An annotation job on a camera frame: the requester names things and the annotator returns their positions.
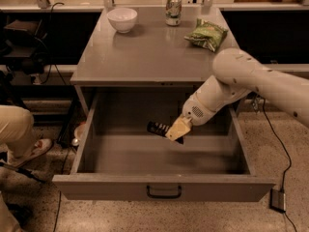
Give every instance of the silver can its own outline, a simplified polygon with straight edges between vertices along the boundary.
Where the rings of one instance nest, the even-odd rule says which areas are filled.
[[[181,24],[183,0],[167,0],[165,9],[165,22],[170,26]]]

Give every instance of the floor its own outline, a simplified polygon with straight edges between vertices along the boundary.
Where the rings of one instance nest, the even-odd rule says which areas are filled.
[[[309,231],[309,130],[271,104],[267,104],[266,111],[293,161],[285,182],[287,215],[297,231]],[[273,178],[275,188],[279,189],[289,162],[266,116],[262,111],[255,113],[246,103],[240,110],[239,123],[257,176]],[[38,136],[56,140],[60,128],[57,124],[40,125],[35,131]],[[46,155],[24,166],[45,180],[45,184],[0,168],[0,189],[5,201],[28,207],[33,212],[23,226],[26,231],[295,231],[284,215],[269,208],[269,193],[256,203],[68,200],[51,180],[56,174],[70,174],[74,156],[75,150],[71,147],[55,144]]]

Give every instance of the pants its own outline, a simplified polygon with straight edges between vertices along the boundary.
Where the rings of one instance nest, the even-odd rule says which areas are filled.
[[[0,105],[0,143],[7,144],[14,158],[30,155],[36,136],[32,114],[21,107]]]
[[[22,231],[18,221],[8,210],[7,205],[3,201],[0,191],[0,228],[2,232],[20,232]]]

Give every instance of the green bag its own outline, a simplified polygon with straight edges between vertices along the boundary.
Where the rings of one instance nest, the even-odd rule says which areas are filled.
[[[184,36],[184,38],[193,44],[215,52],[220,47],[227,33],[227,29],[198,18],[194,31]]]

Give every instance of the black handle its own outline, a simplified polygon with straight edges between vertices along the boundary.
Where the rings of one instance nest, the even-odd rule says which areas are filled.
[[[151,187],[147,186],[147,195],[150,198],[155,198],[155,199],[176,199],[182,196],[182,187],[178,186],[178,193],[175,195],[153,195],[151,194]]]

